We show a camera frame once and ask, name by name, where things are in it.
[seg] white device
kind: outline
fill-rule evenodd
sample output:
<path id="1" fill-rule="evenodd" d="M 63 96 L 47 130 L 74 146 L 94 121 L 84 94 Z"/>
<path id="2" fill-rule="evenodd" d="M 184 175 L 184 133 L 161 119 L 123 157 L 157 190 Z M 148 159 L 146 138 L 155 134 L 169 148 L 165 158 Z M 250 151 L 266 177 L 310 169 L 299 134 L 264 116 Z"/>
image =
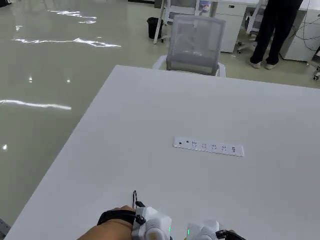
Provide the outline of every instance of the white device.
<path id="1" fill-rule="evenodd" d="M 222 229 L 222 225 L 215 220 L 205 220 L 201 223 L 189 223 L 186 232 L 186 240 L 217 240 L 216 232 Z"/>
<path id="2" fill-rule="evenodd" d="M 133 240 L 170 240 L 172 219 L 152 207 L 138 207 L 132 228 Z"/>

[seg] drawer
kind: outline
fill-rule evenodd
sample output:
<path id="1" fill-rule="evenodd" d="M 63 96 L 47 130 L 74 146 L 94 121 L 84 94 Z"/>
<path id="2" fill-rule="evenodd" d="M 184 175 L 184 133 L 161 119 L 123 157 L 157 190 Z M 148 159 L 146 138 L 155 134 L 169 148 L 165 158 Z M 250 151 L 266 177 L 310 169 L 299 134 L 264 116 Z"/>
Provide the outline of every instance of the drawer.
<path id="1" fill-rule="evenodd" d="M 243 17 L 246 12 L 246 5 L 218 2 L 215 14 L 224 14 Z"/>

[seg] electrical outlet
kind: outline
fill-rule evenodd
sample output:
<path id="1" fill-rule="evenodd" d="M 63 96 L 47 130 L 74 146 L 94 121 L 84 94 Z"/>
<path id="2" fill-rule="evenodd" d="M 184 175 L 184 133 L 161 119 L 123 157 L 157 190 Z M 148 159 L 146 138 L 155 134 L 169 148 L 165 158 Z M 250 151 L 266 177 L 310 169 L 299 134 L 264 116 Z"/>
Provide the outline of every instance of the electrical outlet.
<path id="1" fill-rule="evenodd" d="M 212 141 L 207 142 L 179 136 L 174 138 L 173 146 L 175 148 L 203 151 L 214 154 L 226 154 L 237 157 L 243 157 L 245 155 L 244 147 L 241 145 L 218 143 Z"/>

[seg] gray mesh chair back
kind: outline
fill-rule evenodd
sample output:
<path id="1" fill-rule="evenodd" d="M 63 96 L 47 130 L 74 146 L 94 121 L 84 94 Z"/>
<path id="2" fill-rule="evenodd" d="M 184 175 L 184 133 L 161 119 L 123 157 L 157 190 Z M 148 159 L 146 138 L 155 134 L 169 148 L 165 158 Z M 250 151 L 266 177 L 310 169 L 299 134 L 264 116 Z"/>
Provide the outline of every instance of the gray mesh chair back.
<path id="1" fill-rule="evenodd" d="M 167 70 L 215 75 L 226 22 L 206 16 L 176 15 L 173 20 Z"/>

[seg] white table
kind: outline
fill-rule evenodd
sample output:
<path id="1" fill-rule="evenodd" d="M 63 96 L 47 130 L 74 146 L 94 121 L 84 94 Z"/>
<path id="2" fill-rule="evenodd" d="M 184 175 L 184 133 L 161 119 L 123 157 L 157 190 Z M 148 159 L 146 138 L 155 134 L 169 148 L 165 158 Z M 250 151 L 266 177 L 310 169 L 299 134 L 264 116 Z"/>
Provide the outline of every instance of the white table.
<path id="1" fill-rule="evenodd" d="M 320 90 L 116 66 L 6 240 L 74 240 L 104 210 L 146 205 L 182 240 L 217 219 L 248 240 L 316 239 Z M 241 144 L 244 157 L 172 147 Z"/>

